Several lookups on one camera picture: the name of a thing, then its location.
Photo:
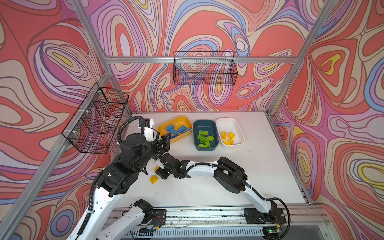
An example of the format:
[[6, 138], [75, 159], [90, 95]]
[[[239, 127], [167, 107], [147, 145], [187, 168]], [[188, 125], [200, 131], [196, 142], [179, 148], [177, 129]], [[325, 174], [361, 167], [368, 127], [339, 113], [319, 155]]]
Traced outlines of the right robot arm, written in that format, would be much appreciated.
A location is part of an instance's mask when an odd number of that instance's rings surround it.
[[248, 180], [245, 170], [226, 157], [218, 161], [204, 163], [190, 160], [180, 161], [170, 154], [155, 155], [159, 168], [155, 173], [166, 180], [170, 175], [176, 179], [194, 177], [213, 177], [225, 190], [233, 194], [240, 194], [254, 207], [244, 209], [244, 216], [248, 224], [284, 225], [291, 222], [291, 215], [284, 213], [277, 206], [279, 198], [267, 198], [259, 193]]

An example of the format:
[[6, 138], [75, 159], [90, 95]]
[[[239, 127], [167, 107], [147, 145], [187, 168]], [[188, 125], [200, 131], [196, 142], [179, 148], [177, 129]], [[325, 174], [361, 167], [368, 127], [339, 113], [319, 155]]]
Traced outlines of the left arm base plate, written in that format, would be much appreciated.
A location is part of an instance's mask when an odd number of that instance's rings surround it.
[[154, 209], [150, 213], [145, 213], [144, 219], [141, 222], [142, 226], [150, 225], [161, 227], [166, 223], [167, 210]]

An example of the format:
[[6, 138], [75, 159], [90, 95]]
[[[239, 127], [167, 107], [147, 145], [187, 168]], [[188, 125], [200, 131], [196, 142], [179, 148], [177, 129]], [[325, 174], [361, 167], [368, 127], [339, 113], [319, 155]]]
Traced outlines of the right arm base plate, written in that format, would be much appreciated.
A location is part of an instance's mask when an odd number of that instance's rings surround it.
[[247, 224], [279, 224], [287, 223], [285, 214], [282, 208], [276, 208], [271, 213], [264, 214], [258, 212], [255, 208], [245, 208], [244, 217]]

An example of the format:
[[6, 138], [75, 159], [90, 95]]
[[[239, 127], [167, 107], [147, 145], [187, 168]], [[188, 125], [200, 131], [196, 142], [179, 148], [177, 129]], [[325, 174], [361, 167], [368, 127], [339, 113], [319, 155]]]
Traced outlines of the green lego pair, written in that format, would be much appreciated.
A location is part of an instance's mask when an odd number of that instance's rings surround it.
[[205, 142], [207, 141], [206, 137], [203, 135], [197, 135], [197, 140], [199, 140], [200, 144], [205, 144]]
[[211, 141], [214, 141], [214, 140], [215, 140], [214, 136], [207, 136], [207, 137], [205, 137], [205, 142], [211, 142]]

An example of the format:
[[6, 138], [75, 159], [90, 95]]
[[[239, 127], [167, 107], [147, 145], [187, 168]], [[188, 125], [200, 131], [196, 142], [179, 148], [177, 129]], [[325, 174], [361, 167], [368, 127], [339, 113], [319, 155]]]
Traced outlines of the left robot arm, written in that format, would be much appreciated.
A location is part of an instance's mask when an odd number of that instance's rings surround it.
[[171, 136], [160, 136], [154, 120], [141, 116], [129, 118], [118, 131], [120, 154], [93, 180], [89, 206], [68, 236], [69, 240], [119, 240], [137, 226], [157, 230], [163, 219], [154, 216], [153, 206], [140, 199], [109, 226], [105, 226], [116, 203], [146, 173], [151, 159], [170, 150]]

